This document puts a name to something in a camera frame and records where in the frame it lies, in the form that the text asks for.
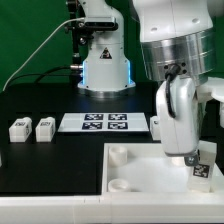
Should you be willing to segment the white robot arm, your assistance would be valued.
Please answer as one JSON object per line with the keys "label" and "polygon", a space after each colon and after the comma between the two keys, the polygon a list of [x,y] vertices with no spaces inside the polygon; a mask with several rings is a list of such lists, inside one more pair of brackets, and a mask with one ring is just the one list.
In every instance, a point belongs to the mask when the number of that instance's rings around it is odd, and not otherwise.
{"label": "white robot arm", "polygon": [[[105,0],[78,0],[82,28],[93,33],[78,88],[96,97],[131,89],[124,56],[124,22]],[[160,139],[166,155],[199,164],[200,120],[207,101],[220,102],[224,127],[224,79],[208,78],[214,67],[213,23],[208,0],[129,0],[140,22],[147,77],[161,84],[156,93]]]}

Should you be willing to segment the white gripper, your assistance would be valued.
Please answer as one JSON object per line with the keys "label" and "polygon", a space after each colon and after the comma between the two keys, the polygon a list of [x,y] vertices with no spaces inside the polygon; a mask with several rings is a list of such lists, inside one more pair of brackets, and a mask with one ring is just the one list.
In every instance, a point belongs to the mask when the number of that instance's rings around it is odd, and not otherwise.
{"label": "white gripper", "polygon": [[168,113],[166,82],[156,93],[156,111],[159,118],[160,136],[163,150],[168,156],[187,156],[186,166],[197,166],[199,156],[195,154],[199,144],[198,100],[196,88],[191,78],[177,77],[171,83],[171,105],[175,117]]}

